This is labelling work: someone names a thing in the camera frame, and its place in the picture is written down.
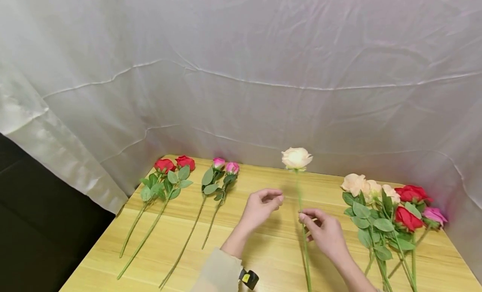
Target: red rose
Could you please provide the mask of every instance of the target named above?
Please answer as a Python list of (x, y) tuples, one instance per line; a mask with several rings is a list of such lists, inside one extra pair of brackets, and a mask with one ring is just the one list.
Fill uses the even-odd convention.
[(179, 156), (178, 158), (176, 158), (176, 161), (177, 161), (177, 165), (180, 168), (182, 168), (185, 165), (188, 165), (191, 172), (194, 171), (194, 169), (196, 168), (196, 164), (194, 163), (194, 159), (192, 159), (190, 157), (187, 157), (185, 155)]
[(405, 185), (404, 187), (396, 187), (395, 191), (400, 195), (400, 200), (404, 202), (416, 202), (421, 200), (432, 201), (432, 198), (428, 197), (425, 190), (422, 187), (416, 187), (414, 185)]
[(421, 228), (423, 226), (422, 220), (410, 213), (403, 206), (397, 207), (397, 211), (395, 212), (395, 222), (402, 223), (410, 231), (415, 231), (416, 228)]
[(164, 169), (164, 174), (167, 174), (168, 171), (174, 171), (176, 169), (174, 163), (172, 163), (172, 161), (169, 159), (158, 159), (156, 163), (154, 163), (154, 167), (158, 169), (159, 172), (162, 172)]

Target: cream rose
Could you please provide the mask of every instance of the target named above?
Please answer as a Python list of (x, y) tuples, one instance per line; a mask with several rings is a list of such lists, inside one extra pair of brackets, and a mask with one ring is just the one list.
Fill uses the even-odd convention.
[(313, 156), (304, 148), (289, 148), (281, 153), (283, 154), (281, 161), (286, 165), (287, 169), (304, 171), (305, 166), (313, 160)]
[(367, 204), (372, 204), (375, 197), (381, 198), (382, 186), (374, 180), (367, 180), (367, 184), (364, 184), (364, 188), (361, 189), (361, 192), (365, 196), (365, 202)]
[(345, 191), (350, 192), (353, 197), (357, 197), (360, 192), (369, 193), (370, 184), (365, 180), (365, 175), (348, 174), (340, 185)]
[(384, 184), (382, 186), (382, 188), (385, 191), (385, 194), (387, 194), (387, 196), (389, 196), (392, 199), (393, 204), (400, 203), (400, 195), (397, 194), (397, 192), (395, 191), (395, 189), (393, 187), (391, 187), (388, 184)]

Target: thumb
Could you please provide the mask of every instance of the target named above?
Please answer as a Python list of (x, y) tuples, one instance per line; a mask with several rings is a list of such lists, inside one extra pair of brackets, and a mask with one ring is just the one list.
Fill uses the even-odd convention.
[(320, 229), (315, 224), (315, 222), (313, 222), (313, 220), (309, 216), (305, 215), (304, 213), (299, 214), (299, 218), (301, 223), (303, 223), (306, 226), (306, 228), (308, 228), (308, 230), (311, 232), (311, 235), (313, 235), (313, 233), (316, 232), (317, 229)]
[(269, 207), (269, 209), (273, 212), (275, 210), (278, 210), (279, 207), (283, 205), (284, 199), (285, 197), (283, 195), (275, 197), (269, 203), (266, 203), (266, 206)]

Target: right hand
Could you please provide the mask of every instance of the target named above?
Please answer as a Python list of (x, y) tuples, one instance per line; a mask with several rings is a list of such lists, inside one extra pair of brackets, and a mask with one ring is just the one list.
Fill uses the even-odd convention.
[(340, 222), (336, 218), (322, 210), (306, 208), (299, 214), (299, 219), (308, 233), (307, 241), (315, 241), (330, 260), (349, 255)]

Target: left hand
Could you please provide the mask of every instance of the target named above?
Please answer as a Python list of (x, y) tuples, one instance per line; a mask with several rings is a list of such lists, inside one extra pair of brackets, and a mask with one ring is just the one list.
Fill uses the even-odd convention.
[(283, 204), (283, 192), (272, 188), (264, 188), (250, 194), (238, 227), (251, 234), (258, 226), (269, 218), (272, 212)]

